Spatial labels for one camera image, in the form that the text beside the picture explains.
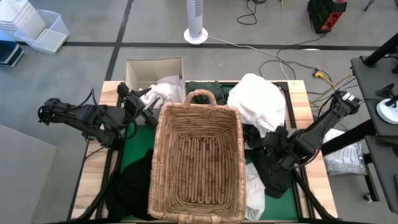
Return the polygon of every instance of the plastic bag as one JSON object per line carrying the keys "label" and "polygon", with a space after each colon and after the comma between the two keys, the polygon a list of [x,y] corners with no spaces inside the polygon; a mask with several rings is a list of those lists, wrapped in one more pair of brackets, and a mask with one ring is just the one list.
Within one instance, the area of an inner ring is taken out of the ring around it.
{"label": "plastic bag", "polygon": [[[323,143],[343,134],[344,131],[330,129],[323,139]],[[346,146],[339,151],[323,157],[329,175],[359,174],[366,175],[363,149],[360,142]]]}

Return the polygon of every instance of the gray floor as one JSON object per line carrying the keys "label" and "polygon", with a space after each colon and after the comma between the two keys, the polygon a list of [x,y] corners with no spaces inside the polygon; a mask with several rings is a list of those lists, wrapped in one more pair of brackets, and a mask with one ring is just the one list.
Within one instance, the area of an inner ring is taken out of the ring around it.
{"label": "gray floor", "polygon": [[[392,0],[379,0],[365,13],[368,0],[349,1],[347,11],[335,28],[317,45],[377,46],[398,30],[398,10]],[[210,36],[239,44],[295,44],[319,35],[311,31],[306,12],[307,0],[269,0],[257,8],[259,23],[243,26],[235,19],[248,12],[244,0],[205,0],[204,26]],[[31,0],[36,9],[62,14],[71,32],[69,42],[115,42],[127,0]],[[135,0],[123,42],[184,43],[187,28],[185,0]],[[208,43],[217,41],[209,39]],[[81,102],[91,88],[97,95],[105,78],[113,47],[62,47],[56,55],[45,55],[24,47],[26,55],[16,68],[0,68],[0,124],[54,146],[57,151],[52,170],[32,217],[33,223],[58,222],[67,217],[85,149],[79,131],[62,124],[44,126],[37,122],[37,108],[50,97],[70,103]],[[351,73],[349,60],[370,52],[342,50],[284,50],[286,60],[298,60],[326,70],[333,81]],[[183,57],[186,79],[239,80],[258,72],[265,60],[275,59],[248,49],[121,48],[112,80],[123,80],[126,59]],[[289,68],[287,75],[293,78]],[[321,92],[328,84],[312,78],[312,71],[293,65],[297,79],[305,80],[308,91]],[[262,74],[270,80],[284,76],[278,63],[267,63]],[[361,97],[358,88],[350,88]],[[341,123],[352,128],[367,120],[365,107]],[[348,221],[396,223],[378,186],[381,202],[362,200],[366,184],[361,176],[330,177],[339,217]]]}

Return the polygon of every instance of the white cloth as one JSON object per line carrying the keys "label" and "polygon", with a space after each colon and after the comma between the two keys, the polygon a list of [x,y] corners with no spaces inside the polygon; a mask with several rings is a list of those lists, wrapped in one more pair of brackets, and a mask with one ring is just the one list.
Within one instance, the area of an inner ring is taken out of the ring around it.
{"label": "white cloth", "polygon": [[265,186],[261,182],[259,174],[253,163],[249,163],[246,169],[246,213],[248,220],[260,219],[266,209]]}
{"label": "white cloth", "polygon": [[285,98],[279,88],[255,74],[245,74],[229,92],[228,106],[241,113],[243,124],[252,124],[265,137],[285,123]]}
{"label": "white cloth", "polygon": [[178,75],[161,78],[156,85],[151,85],[150,88],[151,90],[147,94],[140,97],[146,108],[157,98],[160,99],[156,103],[155,109],[161,108],[165,103],[182,103],[183,91]]}

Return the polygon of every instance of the woven basket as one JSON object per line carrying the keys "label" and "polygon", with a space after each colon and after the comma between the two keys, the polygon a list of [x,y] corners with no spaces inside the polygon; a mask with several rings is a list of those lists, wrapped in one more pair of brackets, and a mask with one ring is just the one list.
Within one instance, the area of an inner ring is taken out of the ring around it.
{"label": "woven basket", "polygon": [[[191,104],[206,95],[210,105]],[[239,111],[210,91],[162,107],[156,130],[148,212],[179,223],[240,223],[246,210]]]}

